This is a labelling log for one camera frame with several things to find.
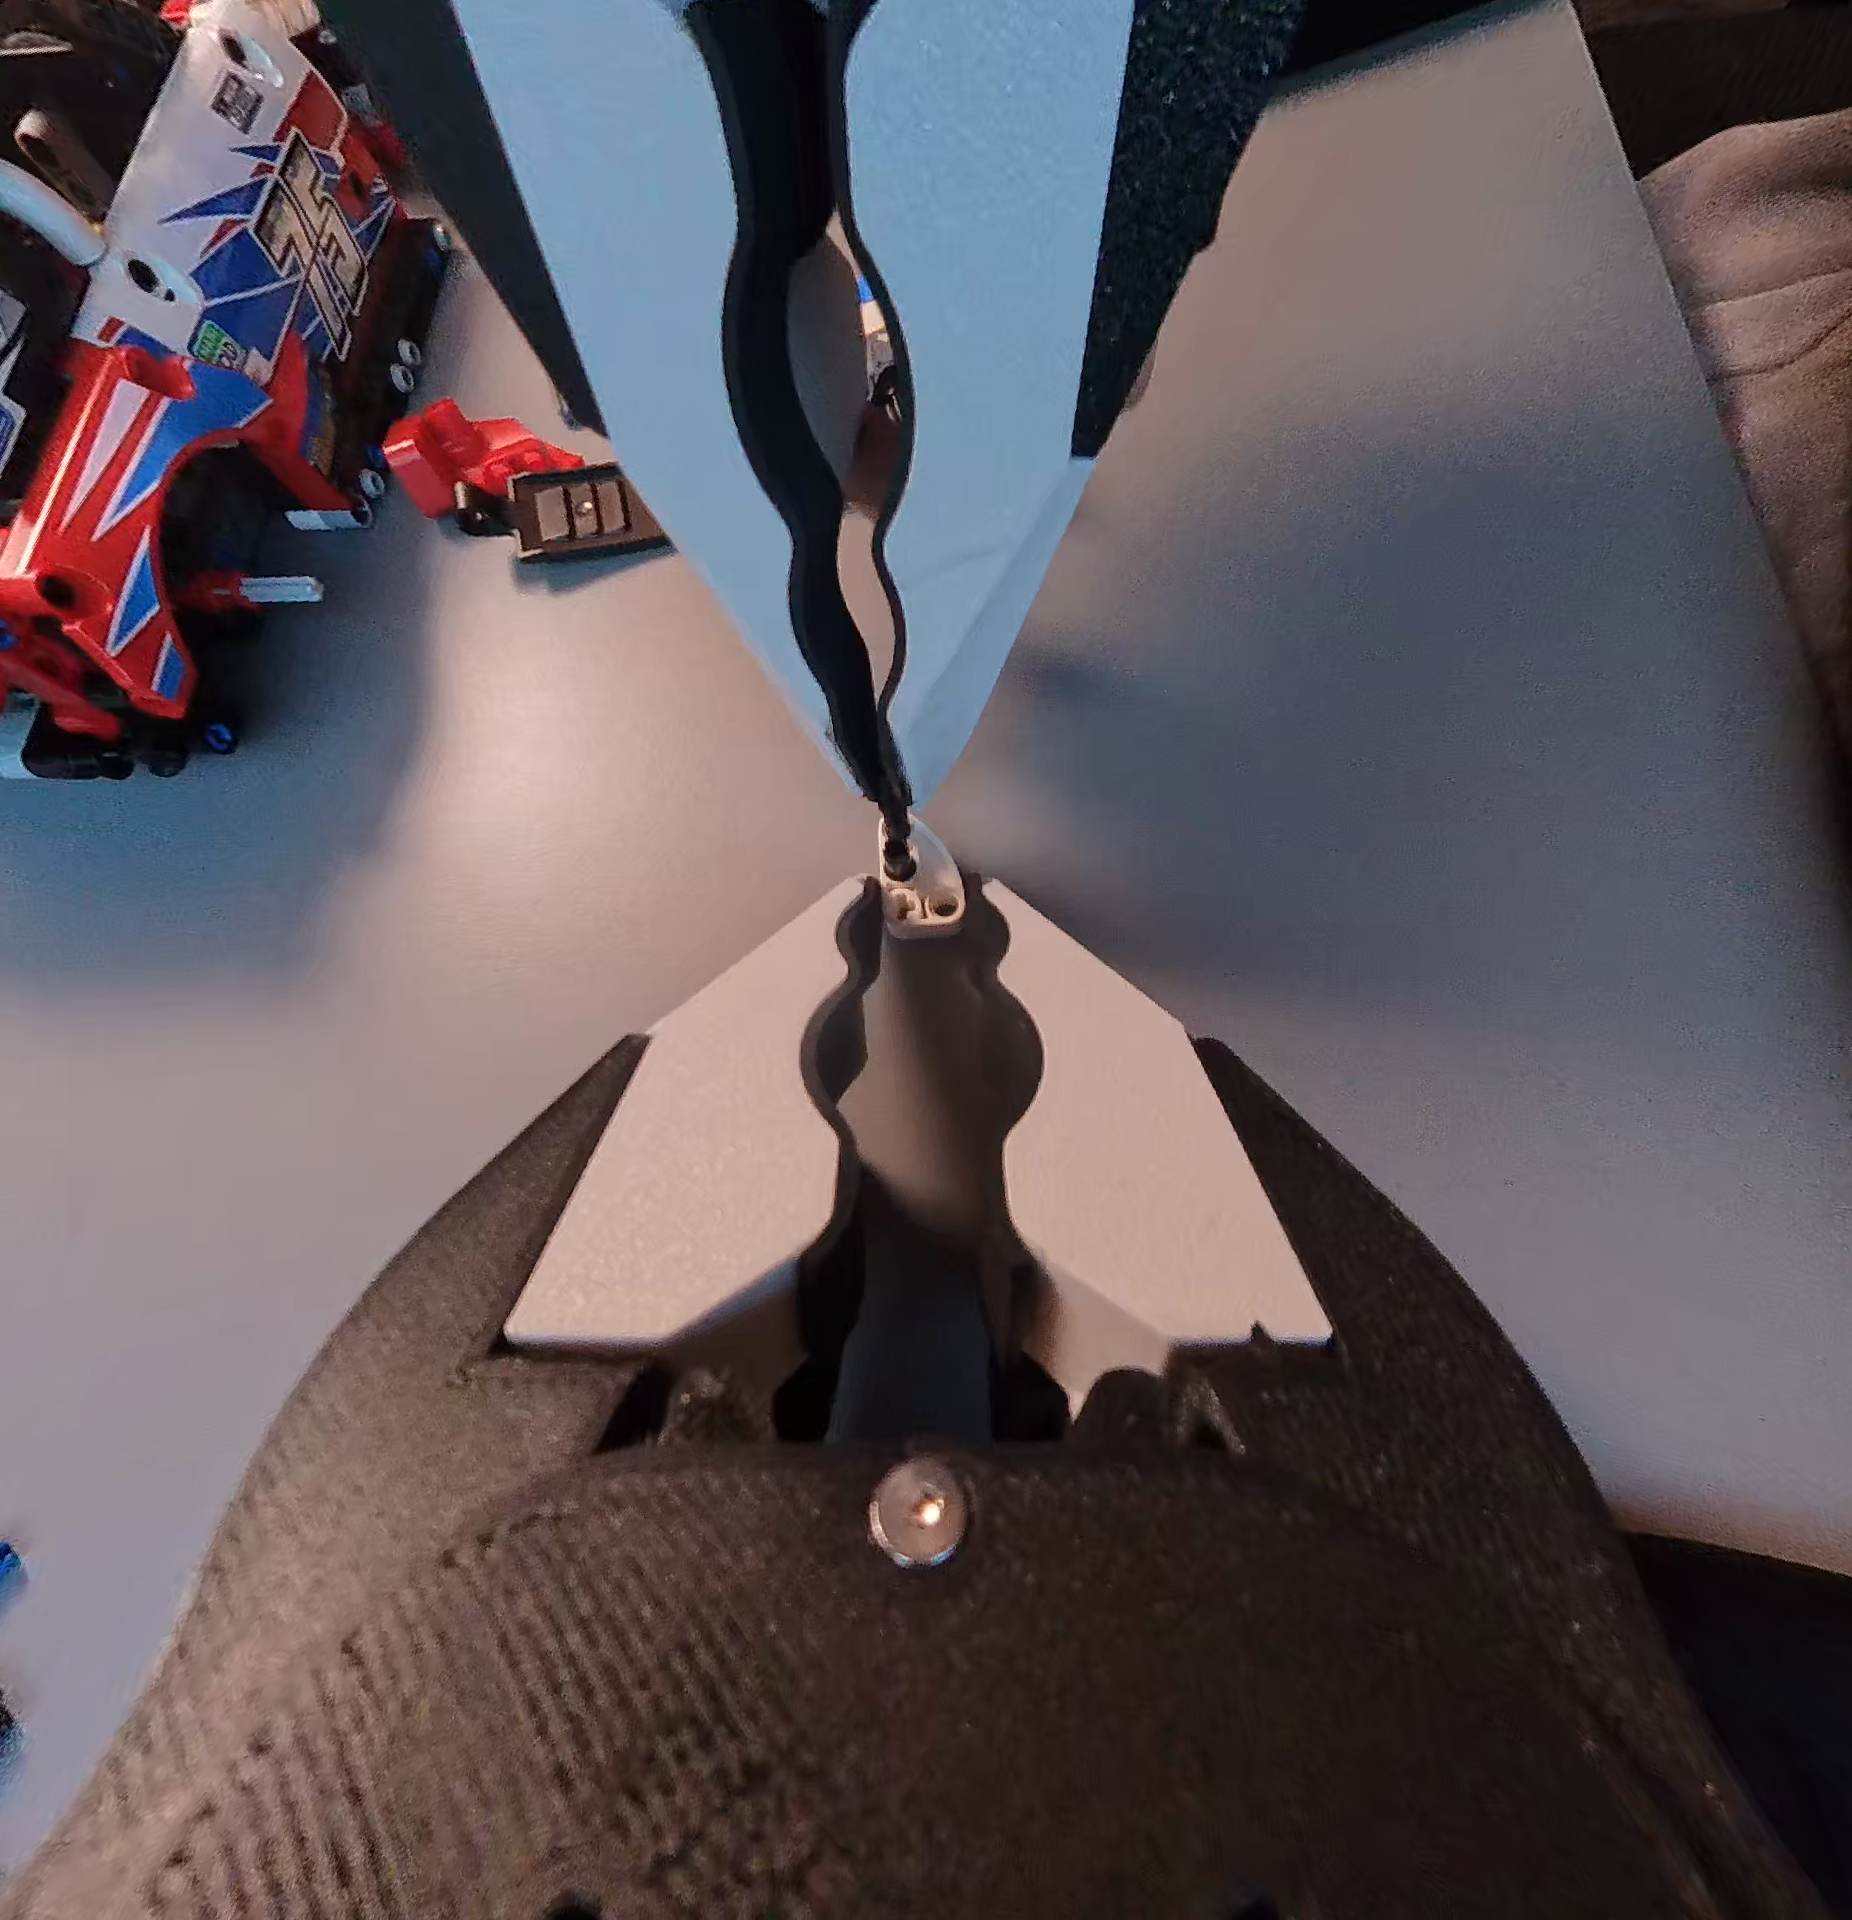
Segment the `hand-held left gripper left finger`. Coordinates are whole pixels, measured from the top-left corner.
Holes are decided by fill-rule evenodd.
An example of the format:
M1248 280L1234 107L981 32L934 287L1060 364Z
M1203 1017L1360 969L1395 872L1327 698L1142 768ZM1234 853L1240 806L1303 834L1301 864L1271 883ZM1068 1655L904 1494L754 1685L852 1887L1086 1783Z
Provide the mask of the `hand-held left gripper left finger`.
M728 1374L773 1397L826 1342L810 1273L859 1183L841 1098L862 1073L882 914L834 886L637 1051L502 1323L532 1358Z

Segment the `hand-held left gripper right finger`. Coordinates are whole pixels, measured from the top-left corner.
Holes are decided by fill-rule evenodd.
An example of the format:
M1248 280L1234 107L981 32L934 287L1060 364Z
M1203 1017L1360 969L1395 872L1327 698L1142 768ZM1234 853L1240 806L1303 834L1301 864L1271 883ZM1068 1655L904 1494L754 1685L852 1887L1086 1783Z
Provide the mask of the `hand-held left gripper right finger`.
M1068 1416L1107 1376L1331 1348L1180 1021L1002 881L986 879L981 900L1002 923L993 977L1037 1045L1032 1098L1002 1136L1002 1211L1034 1273L1025 1351Z

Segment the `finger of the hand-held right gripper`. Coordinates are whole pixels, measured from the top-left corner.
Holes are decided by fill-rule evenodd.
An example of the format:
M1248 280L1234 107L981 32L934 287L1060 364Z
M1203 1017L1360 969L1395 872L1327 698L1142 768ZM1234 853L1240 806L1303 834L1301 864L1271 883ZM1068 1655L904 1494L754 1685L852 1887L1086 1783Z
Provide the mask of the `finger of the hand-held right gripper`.
M455 4L602 432L792 720L904 811L840 581L866 397L822 4Z
M871 4L841 111L848 212L913 397L882 537L904 626L885 722L927 804L1089 472L1072 443L1098 261L1096 4Z

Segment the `red lego piece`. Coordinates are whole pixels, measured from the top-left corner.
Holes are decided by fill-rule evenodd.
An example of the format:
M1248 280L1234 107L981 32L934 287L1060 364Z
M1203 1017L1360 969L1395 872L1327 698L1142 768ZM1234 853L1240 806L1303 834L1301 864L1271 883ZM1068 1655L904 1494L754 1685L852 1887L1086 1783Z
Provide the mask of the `red lego piece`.
M384 469L427 521L455 511L459 486L506 499L515 474L576 472L583 460L532 434L520 420L466 416L450 397L396 420L378 443Z

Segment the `white lego liftarm piece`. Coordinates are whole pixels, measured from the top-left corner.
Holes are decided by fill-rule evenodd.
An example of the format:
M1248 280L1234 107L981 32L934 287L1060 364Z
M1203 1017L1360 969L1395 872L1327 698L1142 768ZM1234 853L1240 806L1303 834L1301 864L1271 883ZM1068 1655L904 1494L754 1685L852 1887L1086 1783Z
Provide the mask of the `white lego liftarm piece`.
M913 881L885 881L882 860L878 862L878 871L875 871L882 895L885 937L894 942L950 937L951 934L958 934L965 925L962 872L955 857L946 850L946 843L937 839L920 817L913 815L910 820L913 822L913 855L916 862Z

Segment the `lego race car model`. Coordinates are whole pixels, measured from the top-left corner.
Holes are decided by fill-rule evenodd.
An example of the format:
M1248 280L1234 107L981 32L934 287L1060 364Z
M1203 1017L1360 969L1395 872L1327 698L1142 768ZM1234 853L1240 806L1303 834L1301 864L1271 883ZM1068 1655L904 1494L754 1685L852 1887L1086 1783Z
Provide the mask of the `lego race car model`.
M368 527L453 245L314 4L0 2L0 778L239 745L209 652Z

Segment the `black lego panel assembly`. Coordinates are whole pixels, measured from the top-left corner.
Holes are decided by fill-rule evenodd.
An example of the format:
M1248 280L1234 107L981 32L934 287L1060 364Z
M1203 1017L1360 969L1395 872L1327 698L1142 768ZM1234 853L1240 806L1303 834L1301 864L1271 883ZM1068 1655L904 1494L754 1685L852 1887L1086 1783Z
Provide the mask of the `black lego panel assembly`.
M866 406L854 439L845 479L848 507L871 516L885 493L896 465L896 434L904 420L899 373L882 305L864 275L857 277L859 319L866 362ZM480 467L459 465L452 520L460 535L508 539L520 563L567 563L626 558L667 549L667 535L637 500L623 469L551 465L557 448L534 436L499 450Z

